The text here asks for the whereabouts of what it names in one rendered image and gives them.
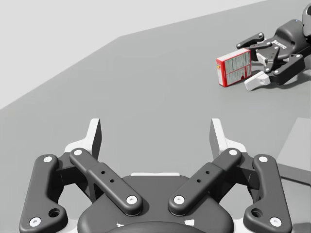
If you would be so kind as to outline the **red and white carton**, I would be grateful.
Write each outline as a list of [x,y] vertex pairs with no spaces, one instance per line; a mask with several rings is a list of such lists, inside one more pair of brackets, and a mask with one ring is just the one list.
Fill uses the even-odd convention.
[[219,85],[228,87],[251,76],[251,53],[242,48],[216,59]]

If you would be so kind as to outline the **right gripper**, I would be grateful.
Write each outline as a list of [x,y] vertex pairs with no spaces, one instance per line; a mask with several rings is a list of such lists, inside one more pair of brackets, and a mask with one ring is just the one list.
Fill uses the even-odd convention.
[[256,58],[264,66],[272,61],[279,50],[277,61],[285,63],[275,70],[260,71],[244,82],[247,91],[275,83],[283,85],[306,67],[304,57],[311,54],[311,44],[303,34],[303,23],[290,20],[278,27],[274,36],[265,39],[260,32],[236,45],[237,49],[257,49]]

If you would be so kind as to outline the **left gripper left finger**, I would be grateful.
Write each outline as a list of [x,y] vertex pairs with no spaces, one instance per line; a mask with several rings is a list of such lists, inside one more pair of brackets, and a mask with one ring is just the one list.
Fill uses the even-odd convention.
[[64,186],[72,183],[92,202],[104,194],[127,216],[142,212],[141,195],[97,160],[101,142],[100,120],[94,118],[85,138],[68,144],[61,157],[47,154],[35,160],[19,222],[20,233],[57,233],[64,229],[69,219],[58,200]]

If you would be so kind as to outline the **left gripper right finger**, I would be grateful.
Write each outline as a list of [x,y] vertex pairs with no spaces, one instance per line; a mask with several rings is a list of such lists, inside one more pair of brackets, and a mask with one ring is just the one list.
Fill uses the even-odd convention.
[[249,156],[243,144],[226,138],[218,118],[211,120],[209,141],[214,160],[170,196],[171,214],[188,214],[206,196],[220,202],[238,183],[247,187],[253,200],[242,219],[247,230],[291,233],[293,225],[275,158],[264,154]]

